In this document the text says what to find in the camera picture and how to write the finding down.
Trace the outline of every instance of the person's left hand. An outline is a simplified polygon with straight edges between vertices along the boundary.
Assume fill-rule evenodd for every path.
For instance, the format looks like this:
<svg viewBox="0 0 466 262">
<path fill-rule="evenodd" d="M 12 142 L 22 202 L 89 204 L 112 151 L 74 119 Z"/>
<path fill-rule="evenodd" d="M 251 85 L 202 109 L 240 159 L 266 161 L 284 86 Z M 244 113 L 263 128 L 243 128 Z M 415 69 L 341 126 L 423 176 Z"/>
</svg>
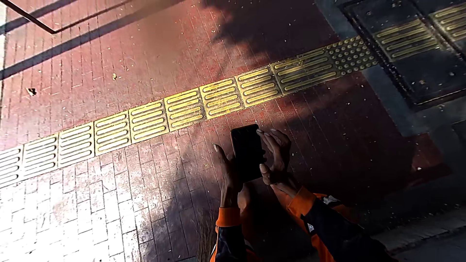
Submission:
<svg viewBox="0 0 466 262">
<path fill-rule="evenodd" d="M 217 158 L 223 174 L 220 207 L 237 207 L 238 193 L 243 188 L 243 183 L 233 164 L 234 159 L 228 159 L 219 145 L 213 145 L 217 152 Z"/>
</svg>

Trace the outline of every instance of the person's right hand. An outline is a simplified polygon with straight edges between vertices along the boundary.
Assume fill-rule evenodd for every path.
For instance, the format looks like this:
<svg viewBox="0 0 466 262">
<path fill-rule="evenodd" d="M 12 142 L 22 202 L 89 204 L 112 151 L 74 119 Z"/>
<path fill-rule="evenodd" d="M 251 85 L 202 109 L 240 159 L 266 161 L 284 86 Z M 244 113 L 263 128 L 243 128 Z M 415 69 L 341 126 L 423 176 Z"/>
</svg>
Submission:
<svg viewBox="0 0 466 262">
<path fill-rule="evenodd" d="M 287 173 L 291 147 L 290 139 L 276 129 L 271 129 L 270 132 L 258 129 L 257 134 L 262 138 L 274 157 L 272 167 L 269 168 L 266 164 L 259 165 L 264 183 L 274 185 L 290 197 L 295 197 L 299 190 L 297 181 Z"/>
</svg>

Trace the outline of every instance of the orange sleeve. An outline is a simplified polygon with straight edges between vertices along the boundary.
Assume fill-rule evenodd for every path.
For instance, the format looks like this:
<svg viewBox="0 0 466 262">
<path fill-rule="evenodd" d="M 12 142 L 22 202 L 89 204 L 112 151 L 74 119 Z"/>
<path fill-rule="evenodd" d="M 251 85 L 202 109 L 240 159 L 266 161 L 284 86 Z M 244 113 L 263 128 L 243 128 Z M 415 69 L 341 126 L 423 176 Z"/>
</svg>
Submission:
<svg viewBox="0 0 466 262">
<path fill-rule="evenodd" d="M 311 210 L 316 196 L 309 192 L 305 187 L 301 187 L 298 194 L 287 205 L 287 210 L 296 217 L 306 215 Z"/>
<path fill-rule="evenodd" d="M 240 209 L 238 207 L 221 207 L 216 225 L 218 227 L 233 227 L 241 224 Z"/>
</svg>

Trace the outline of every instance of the broom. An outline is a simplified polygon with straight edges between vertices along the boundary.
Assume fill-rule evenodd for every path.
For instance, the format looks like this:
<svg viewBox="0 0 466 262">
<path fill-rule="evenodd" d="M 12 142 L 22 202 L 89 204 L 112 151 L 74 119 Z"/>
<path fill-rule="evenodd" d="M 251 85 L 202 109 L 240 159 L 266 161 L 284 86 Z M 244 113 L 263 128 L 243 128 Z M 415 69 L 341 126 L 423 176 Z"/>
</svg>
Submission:
<svg viewBox="0 0 466 262">
<path fill-rule="evenodd" d="M 211 211 L 204 211 L 198 222 L 198 262 L 209 262 L 217 241 L 215 219 Z"/>
</svg>

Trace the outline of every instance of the black smartphone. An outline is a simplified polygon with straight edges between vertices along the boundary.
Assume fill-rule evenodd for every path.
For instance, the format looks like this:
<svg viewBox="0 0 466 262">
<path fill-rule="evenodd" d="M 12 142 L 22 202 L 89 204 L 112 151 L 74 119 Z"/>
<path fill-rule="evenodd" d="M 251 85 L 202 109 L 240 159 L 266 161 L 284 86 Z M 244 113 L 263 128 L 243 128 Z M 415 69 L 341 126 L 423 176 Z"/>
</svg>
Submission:
<svg viewBox="0 0 466 262">
<path fill-rule="evenodd" d="M 257 124 L 251 124 L 231 131 L 235 164 L 243 182 L 262 177 L 259 164 L 265 163 L 265 151 L 256 132 L 258 128 Z"/>
</svg>

